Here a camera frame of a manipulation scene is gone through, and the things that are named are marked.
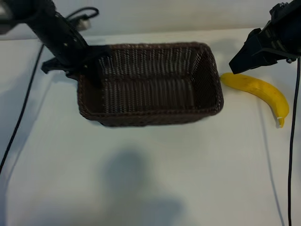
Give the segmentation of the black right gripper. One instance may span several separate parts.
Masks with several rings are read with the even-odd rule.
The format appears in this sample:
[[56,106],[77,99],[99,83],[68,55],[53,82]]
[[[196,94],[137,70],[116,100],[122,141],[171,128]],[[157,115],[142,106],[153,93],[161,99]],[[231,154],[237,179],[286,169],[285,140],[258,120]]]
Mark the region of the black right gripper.
[[[263,30],[253,29],[229,62],[234,74],[276,64],[273,54],[291,59],[301,56],[301,1],[278,3],[269,13],[271,19]],[[262,52],[255,54],[260,47]]]

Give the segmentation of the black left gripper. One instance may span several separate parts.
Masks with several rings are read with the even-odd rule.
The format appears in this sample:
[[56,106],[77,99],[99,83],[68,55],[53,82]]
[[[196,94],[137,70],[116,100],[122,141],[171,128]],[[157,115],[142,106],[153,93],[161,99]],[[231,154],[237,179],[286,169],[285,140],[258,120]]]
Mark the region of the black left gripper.
[[42,64],[41,70],[44,73],[88,70],[91,84],[100,88],[103,76],[100,60],[111,56],[111,48],[108,45],[88,47],[73,24],[60,14],[44,14],[41,23],[41,41],[54,55],[54,58]]

